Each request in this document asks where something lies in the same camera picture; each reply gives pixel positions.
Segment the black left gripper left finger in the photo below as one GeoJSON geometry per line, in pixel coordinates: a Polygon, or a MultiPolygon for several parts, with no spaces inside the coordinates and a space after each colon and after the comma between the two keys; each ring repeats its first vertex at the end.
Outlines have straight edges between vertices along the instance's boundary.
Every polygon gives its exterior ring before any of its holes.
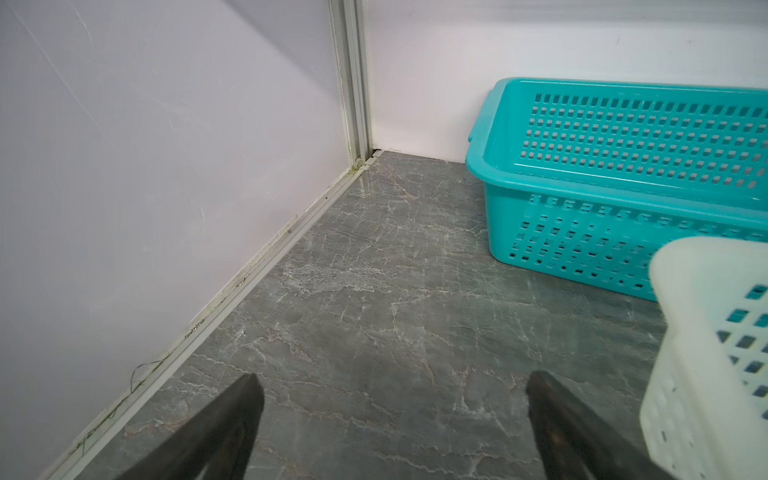
{"type": "Polygon", "coordinates": [[[264,389],[244,374],[122,479],[242,479],[264,410],[264,389]]]}

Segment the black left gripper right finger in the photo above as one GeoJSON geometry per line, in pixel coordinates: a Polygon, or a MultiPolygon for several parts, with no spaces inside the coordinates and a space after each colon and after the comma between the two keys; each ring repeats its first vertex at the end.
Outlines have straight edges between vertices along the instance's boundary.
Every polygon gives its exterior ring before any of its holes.
{"type": "Polygon", "coordinates": [[[529,420],[548,479],[670,479],[612,426],[545,371],[531,373],[529,420]]]}

